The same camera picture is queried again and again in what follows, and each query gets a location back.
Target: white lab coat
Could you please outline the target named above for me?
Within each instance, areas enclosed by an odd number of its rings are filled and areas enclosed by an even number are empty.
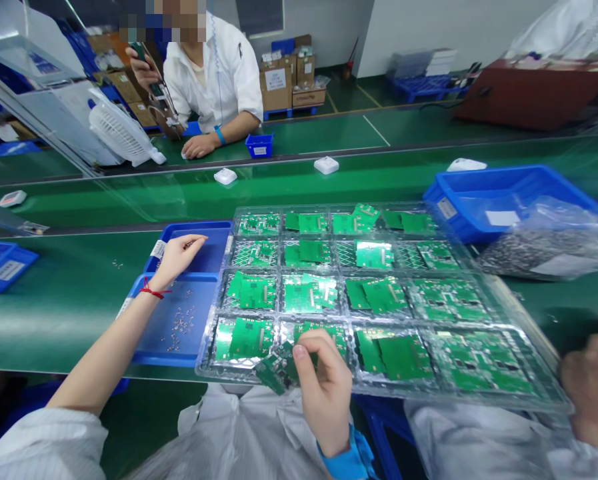
[[[557,446],[548,429],[506,410],[417,402],[405,410],[432,480],[598,480],[598,449],[575,440]],[[106,436],[90,413],[32,412],[0,440],[0,480],[103,480]],[[129,478],[325,477],[300,390],[278,397],[255,387],[239,399],[210,384],[201,404],[181,412],[178,438]]]
[[[532,51],[568,59],[598,51],[598,0],[559,0],[512,42],[505,58]]]
[[[236,27],[210,13],[206,15],[205,35],[206,88],[201,86],[181,46],[177,42],[167,45],[163,76],[179,121],[186,127],[194,111],[199,114],[204,133],[214,131],[216,125],[228,124],[243,111],[262,121],[259,66],[252,45]]]

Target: white plastic part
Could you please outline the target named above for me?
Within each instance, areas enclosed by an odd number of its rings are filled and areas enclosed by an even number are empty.
[[[224,185],[229,185],[237,179],[237,174],[230,169],[222,169],[214,174],[214,180]]]
[[[329,175],[339,169],[339,162],[330,157],[323,157],[314,162],[314,168],[325,175]]]
[[[485,168],[487,168],[487,163],[461,158],[454,160],[447,171],[483,170]]]
[[[165,162],[164,154],[150,143],[150,138],[139,122],[114,105],[98,89],[90,89],[96,106],[90,110],[90,130],[118,156],[130,160],[133,167],[152,159]]]
[[[22,204],[27,198],[27,193],[23,190],[16,190],[16,192],[8,193],[0,200],[0,207],[14,207]]]

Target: hand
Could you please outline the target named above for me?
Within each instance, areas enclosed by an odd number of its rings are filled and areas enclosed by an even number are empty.
[[[292,350],[301,382],[303,414],[327,458],[350,448],[352,372],[323,329],[302,334]],[[319,356],[317,372],[310,353]]]
[[[125,53],[130,57],[130,66],[134,76],[137,78],[139,85],[142,86],[146,92],[152,93],[150,85],[158,83],[161,80],[157,66],[154,64],[154,60],[149,55],[145,56],[145,61],[139,60],[139,54],[133,48],[126,48]]]
[[[190,138],[190,140],[185,142],[181,153],[189,159],[203,158],[220,146],[221,140],[219,140],[219,136],[212,132],[208,135],[197,135]]]
[[[571,421],[577,438],[598,447],[598,335],[590,336],[584,351],[564,358],[561,381],[576,407]]]
[[[165,246],[157,272],[150,280],[150,288],[154,291],[166,290],[188,268],[206,240],[205,235],[185,235],[171,239]]]

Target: red string bracelet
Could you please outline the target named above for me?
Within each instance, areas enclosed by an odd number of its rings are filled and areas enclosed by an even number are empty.
[[[172,292],[172,290],[161,290],[158,292],[154,292],[152,290],[150,290],[150,284],[147,281],[147,277],[143,277],[143,288],[139,291],[144,291],[146,293],[151,293],[152,295],[154,295],[156,298],[163,300],[163,294],[164,293],[170,293]]]

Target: cardboard box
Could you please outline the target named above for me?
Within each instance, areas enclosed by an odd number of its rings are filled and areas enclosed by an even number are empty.
[[[302,46],[312,46],[312,35],[299,35],[298,37],[294,37],[294,48],[299,48]]]
[[[297,85],[311,87],[314,85],[315,56],[297,59]]]
[[[150,110],[147,108],[147,105],[143,102],[136,102],[136,103],[128,103],[128,107],[134,113],[134,116],[137,118],[139,123],[144,127],[156,127],[157,123],[154,121]]]
[[[138,101],[149,102],[150,96],[148,92],[139,85],[130,67],[116,72],[96,72],[94,78],[98,82],[108,79],[117,88],[120,96],[128,103],[136,103]]]
[[[259,78],[264,111],[292,108],[292,72],[290,67],[262,71]]]
[[[316,107],[325,103],[325,89],[295,90],[292,92],[293,107]]]

